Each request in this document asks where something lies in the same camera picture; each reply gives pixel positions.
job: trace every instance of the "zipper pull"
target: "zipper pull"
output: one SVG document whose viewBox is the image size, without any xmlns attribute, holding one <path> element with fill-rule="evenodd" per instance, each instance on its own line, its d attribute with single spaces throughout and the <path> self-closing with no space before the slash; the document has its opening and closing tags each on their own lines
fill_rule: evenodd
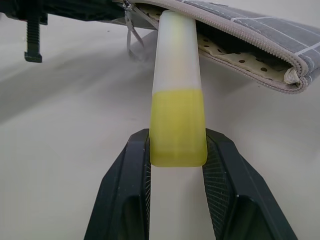
<svg viewBox="0 0 320 240">
<path fill-rule="evenodd" d="M 128 0 L 123 0 L 122 7 L 124 8 L 125 24 L 126 24 L 126 26 L 128 28 L 128 33 L 127 33 L 127 36 L 126 36 L 126 49 L 127 49 L 128 55 L 134 60 L 138 60 L 140 62 L 145 61 L 146 60 L 145 45 L 144 45 L 144 42 L 143 42 L 142 38 L 137 33 L 137 31 L 135 29 L 135 26 L 134 26 L 134 22 L 132 20 L 132 12 L 133 12 L 134 6 Z M 144 54 L 143 54 L 144 56 L 138 56 L 137 54 L 135 54 L 131 50 L 131 33 L 133 33 L 133 35 L 135 36 L 137 41 L 142 46 L 143 52 L 144 52 Z"/>
</svg>

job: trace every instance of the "white table surface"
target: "white table surface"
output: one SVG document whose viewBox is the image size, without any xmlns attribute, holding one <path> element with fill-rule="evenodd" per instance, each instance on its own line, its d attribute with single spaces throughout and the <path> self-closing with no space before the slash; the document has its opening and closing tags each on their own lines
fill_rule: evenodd
<svg viewBox="0 0 320 240">
<path fill-rule="evenodd" d="M 318 0 L 218 3 L 320 27 Z M 81 240 L 102 177 L 149 126 L 153 63 L 129 60 L 124 26 L 57 16 L 43 63 L 27 63 L 25 27 L 0 20 L 0 239 Z M 320 79 L 285 95 L 200 64 L 207 127 L 235 141 L 299 239 L 320 239 Z M 214 239 L 201 168 L 152 167 L 150 224 L 151 240 Z"/>
</svg>

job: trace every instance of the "yellow liquid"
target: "yellow liquid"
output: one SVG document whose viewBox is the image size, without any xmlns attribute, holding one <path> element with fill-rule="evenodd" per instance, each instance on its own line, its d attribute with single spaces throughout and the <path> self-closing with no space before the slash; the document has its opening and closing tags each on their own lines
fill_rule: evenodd
<svg viewBox="0 0 320 240">
<path fill-rule="evenodd" d="M 201 89 L 157 92 L 152 96 L 150 160 L 157 167 L 199 167 L 207 160 Z"/>
</svg>

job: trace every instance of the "plastic bottle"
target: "plastic bottle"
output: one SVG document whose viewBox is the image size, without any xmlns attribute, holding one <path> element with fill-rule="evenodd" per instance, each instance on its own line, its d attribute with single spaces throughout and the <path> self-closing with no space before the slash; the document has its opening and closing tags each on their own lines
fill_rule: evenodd
<svg viewBox="0 0 320 240">
<path fill-rule="evenodd" d="M 157 167 L 206 163 L 207 141 L 195 20 L 166 10 L 159 21 L 150 160 Z"/>
</svg>

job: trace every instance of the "gray pouch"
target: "gray pouch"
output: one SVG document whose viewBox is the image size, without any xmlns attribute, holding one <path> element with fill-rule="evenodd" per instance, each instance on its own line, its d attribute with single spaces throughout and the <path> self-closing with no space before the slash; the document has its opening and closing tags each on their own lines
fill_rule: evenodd
<svg viewBox="0 0 320 240">
<path fill-rule="evenodd" d="M 200 55 L 268 88 L 297 94 L 320 75 L 320 29 L 315 27 L 196 0 L 124 3 L 125 20 L 113 23 L 127 24 L 137 35 L 133 25 L 157 29 L 164 10 L 194 18 Z"/>
</svg>

